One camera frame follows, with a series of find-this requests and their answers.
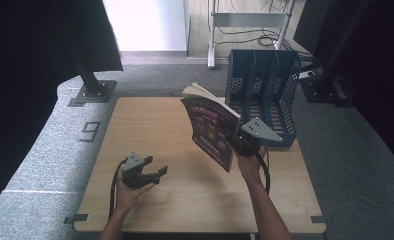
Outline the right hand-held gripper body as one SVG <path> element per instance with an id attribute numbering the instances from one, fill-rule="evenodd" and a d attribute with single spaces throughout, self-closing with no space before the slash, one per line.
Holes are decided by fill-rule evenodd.
<path id="1" fill-rule="evenodd" d="M 258 117 L 240 124 L 232 135 L 232 146 L 240 156 L 255 155 L 262 145 L 282 141 L 283 138 Z"/>

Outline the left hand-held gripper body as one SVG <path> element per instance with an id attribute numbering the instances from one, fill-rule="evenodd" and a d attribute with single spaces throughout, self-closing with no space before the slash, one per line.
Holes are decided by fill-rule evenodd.
<path id="1" fill-rule="evenodd" d="M 143 163 L 144 158 L 139 156 L 136 152 L 132 152 L 129 155 L 125 163 L 124 173 L 122 177 L 122 182 L 127 187 L 132 189 L 139 189 L 147 184 L 158 184 L 160 182 L 160 178 L 151 178 L 151 173 L 143 173 L 143 170 L 141 170 Z"/>

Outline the purple cover magazine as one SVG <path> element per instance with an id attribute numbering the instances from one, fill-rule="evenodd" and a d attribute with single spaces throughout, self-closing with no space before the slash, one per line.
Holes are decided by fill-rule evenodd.
<path id="1" fill-rule="evenodd" d="M 192 126 L 192 140 L 226 172 L 231 170 L 232 150 L 225 127 L 234 132 L 241 116 L 198 83 L 182 91 L 181 99 Z"/>

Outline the blue perforated file rack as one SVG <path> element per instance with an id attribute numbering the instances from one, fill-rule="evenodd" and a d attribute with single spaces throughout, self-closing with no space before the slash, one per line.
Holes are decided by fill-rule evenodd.
<path id="1" fill-rule="evenodd" d="M 289 148 L 297 137 L 291 116 L 301 62 L 287 50 L 233 49 L 225 101 L 244 121 L 260 118 L 281 138 L 266 141 L 269 147 Z"/>

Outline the person's left hand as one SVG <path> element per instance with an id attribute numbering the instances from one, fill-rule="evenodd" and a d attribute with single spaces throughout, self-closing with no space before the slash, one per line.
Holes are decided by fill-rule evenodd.
<path id="1" fill-rule="evenodd" d="M 127 187 L 122 182 L 125 165 L 122 164 L 116 178 L 116 201 L 115 211 L 116 212 L 129 212 L 133 206 L 137 203 L 139 197 L 144 193 L 150 191 L 154 184 L 147 184 L 139 189 L 132 189 Z"/>

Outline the person's right hand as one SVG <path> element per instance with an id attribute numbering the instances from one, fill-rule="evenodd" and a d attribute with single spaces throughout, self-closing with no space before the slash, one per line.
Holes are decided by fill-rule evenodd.
<path id="1" fill-rule="evenodd" d="M 241 156 L 235 153 L 238 160 L 238 167 L 241 175 L 247 184 L 255 184 L 261 182 L 260 168 L 261 163 L 255 155 L 252 156 Z"/>

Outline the black stand with base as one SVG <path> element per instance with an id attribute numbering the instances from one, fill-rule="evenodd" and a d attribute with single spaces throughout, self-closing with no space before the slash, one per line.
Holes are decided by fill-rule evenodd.
<path id="1" fill-rule="evenodd" d="M 314 57 L 316 72 L 300 80 L 310 103 L 351 105 L 351 83 L 344 76 L 356 30 L 371 0 L 307 0 L 294 39 Z"/>

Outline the dark curtain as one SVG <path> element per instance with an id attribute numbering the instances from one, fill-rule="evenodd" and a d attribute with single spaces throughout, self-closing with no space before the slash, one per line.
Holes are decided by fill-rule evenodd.
<path id="1" fill-rule="evenodd" d="M 344 76 L 351 105 L 362 114 L 394 155 L 394 0 L 371 0 Z"/>

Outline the black curtain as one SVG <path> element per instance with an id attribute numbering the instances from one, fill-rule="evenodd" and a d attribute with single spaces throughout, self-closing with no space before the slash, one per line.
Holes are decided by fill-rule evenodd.
<path id="1" fill-rule="evenodd" d="M 0 0 L 0 194 L 57 102 L 58 86 L 90 72 L 119 71 L 103 0 Z"/>

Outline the black metal post with base plate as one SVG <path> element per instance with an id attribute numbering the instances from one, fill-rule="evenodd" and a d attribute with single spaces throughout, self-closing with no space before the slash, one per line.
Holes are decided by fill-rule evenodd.
<path id="1" fill-rule="evenodd" d="M 77 96 L 72 98 L 69 107 L 82 107 L 86 103 L 107 103 L 115 89 L 115 80 L 98 80 L 94 73 L 86 68 L 83 60 L 77 53 L 72 53 L 72 61 L 75 64 L 83 86 Z"/>

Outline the white metal stand frame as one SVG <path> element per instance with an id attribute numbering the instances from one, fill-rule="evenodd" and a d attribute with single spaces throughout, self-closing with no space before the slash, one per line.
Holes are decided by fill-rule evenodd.
<path id="1" fill-rule="evenodd" d="M 209 46 L 207 65 L 209 69 L 214 69 L 215 64 L 215 29 L 217 27 L 261 27 L 261 28 L 279 28 L 278 39 L 273 42 L 275 50 L 279 50 L 285 39 L 286 32 L 292 17 L 293 8 L 296 0 L 286 0 L 285 10 L 283 12 L 262 13 L 222 13 L 216 10 L 217 0 L 209 0 L 208 28 L 209 28 Z"/>

